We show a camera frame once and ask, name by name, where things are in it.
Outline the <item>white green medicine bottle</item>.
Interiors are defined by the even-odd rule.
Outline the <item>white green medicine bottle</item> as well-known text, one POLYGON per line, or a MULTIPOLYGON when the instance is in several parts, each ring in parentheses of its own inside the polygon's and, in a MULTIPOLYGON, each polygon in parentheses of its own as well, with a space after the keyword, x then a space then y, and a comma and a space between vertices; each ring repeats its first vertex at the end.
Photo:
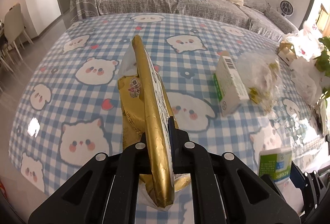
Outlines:
POLYGON ((269 175, 276 184, 283 184, 289 180, 291 161, 291 147, 262 150, 259 153, 258 176, 269 175))

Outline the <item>gold snack bag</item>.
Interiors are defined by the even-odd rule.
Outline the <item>gold snack bag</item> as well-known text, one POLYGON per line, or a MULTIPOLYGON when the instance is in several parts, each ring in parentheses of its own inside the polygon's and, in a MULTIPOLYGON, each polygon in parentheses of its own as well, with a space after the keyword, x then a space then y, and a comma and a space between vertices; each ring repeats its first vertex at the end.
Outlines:
POLYGON ((162 79, 139 35, 133 37, 118 71, 123 114, 123 148, 146 138, 151 174, 141 173, 142 202, 167 211, 175 194, 187 187, 188 174, 175 174, 171 156, 168 118, 173 116, 162 79))

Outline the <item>small green white box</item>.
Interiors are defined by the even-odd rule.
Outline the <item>small green white box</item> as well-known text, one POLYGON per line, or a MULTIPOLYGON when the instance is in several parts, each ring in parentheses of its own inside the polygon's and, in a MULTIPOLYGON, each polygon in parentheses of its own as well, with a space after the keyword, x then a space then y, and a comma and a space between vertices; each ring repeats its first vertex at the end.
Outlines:
POLYGON ((220 52, 213 80, 217 90, 222 115, 233 114, 250 97, 229 52, 220 52))

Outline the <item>blue checkered tablecloth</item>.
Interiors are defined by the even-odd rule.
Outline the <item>blue checkered tablecloth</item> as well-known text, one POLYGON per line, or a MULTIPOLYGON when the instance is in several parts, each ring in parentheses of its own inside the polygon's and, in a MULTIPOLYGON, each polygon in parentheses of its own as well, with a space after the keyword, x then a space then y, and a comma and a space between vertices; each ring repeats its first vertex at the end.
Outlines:
POLYGON ((9 158, 46 195, 29 223, 329 223, 319 81, 280 42, 213 20, 75 22, 16 110, 9 158))

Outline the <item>clear plastic bag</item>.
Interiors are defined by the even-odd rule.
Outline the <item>clear plastic bag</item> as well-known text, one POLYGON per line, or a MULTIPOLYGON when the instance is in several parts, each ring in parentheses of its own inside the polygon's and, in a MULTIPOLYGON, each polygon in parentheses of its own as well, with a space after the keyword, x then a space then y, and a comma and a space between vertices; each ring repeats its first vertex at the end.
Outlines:
POLYGON ((284 89, 278 56, 266 49, 244 52, 238 57, 236 68, 250 100, 270 114, 284 89))

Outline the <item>white plastic bag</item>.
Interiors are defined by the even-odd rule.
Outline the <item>white plastic bag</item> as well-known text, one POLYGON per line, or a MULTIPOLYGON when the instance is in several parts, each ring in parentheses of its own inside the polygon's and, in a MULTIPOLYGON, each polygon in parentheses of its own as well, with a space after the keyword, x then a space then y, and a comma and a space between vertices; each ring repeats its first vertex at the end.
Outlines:
POLYGON ((313 62, 307 62, 304 58, 298 57, 290 65, 290 74, 297 93, 307 104, 314 106, 322 94, 320 71, 313 62))

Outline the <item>gold white carton box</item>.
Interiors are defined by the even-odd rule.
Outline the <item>gold white carton box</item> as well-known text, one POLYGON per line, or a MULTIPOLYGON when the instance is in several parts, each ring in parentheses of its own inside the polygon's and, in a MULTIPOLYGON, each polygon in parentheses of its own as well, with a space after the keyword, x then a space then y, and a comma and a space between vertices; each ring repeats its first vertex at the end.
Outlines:
POLYGON ((298 57, 296 56, 295 49, 292 43, 282 41, 277 49, 277 55, 290 66, 294 60, 298 57))

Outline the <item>green potted plant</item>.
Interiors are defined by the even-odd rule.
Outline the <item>green potted plant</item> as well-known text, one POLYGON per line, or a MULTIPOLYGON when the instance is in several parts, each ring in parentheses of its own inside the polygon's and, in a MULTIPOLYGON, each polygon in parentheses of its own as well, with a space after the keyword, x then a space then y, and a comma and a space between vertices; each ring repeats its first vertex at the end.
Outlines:
POLYGON ((320 43, 324 45, 324 49, 322 50, 320 56, 316 57, 314 60, 315 67, 320 72, 319 83, 322 89, 322 99, 329 98, 329 45, 330 40, 329 37, 325 36, 323 38, 318 39, 320 43))

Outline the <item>red printed plastic bag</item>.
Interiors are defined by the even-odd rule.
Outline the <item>red printed plastic bag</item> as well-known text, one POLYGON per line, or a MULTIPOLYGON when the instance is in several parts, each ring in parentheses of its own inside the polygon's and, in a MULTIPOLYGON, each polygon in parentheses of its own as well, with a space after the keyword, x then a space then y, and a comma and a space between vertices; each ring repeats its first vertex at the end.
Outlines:
POLYGON ((324 45, 319 41, 321 32, 315 22, 305 21, 303 28, 297 34, 289 33, 283 35, 283 41, 291 43, 296 56, 303 57, 307 61, 321 55, 324 45))

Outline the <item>small black fan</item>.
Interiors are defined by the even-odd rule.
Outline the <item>small black fan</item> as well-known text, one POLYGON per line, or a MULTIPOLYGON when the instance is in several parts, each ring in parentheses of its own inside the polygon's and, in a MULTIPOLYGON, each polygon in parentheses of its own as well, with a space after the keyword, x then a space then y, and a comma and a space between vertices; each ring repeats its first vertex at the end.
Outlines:
POLYGON ((280 13, 284 17, 292 16, 294 13, 293 5, 287 0, 281 1, 280 2, 280 13))

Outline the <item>beige dining chair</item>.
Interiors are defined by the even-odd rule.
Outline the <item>beige dining chair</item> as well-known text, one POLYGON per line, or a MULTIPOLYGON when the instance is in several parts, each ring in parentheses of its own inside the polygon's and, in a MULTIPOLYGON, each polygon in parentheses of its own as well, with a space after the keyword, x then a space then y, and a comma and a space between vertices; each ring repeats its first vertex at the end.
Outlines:
POLYGON ((23 47, 20 35, 23 34, 27 41, 30 44, 34 44, 32 39, 29 37, 25 30, 24 25, 24 17, 21 12, 21 5, 19 3, 15 4, 9 12, 5 15, 5 22, 4 22, 4 34, 8 41, 8 45, 15 48, 18 56, 20 57, 20 60, 23 60, 22 55, 18 49, 18 46, 16 44, 16 39, 20 41, 21 46, 23 47))

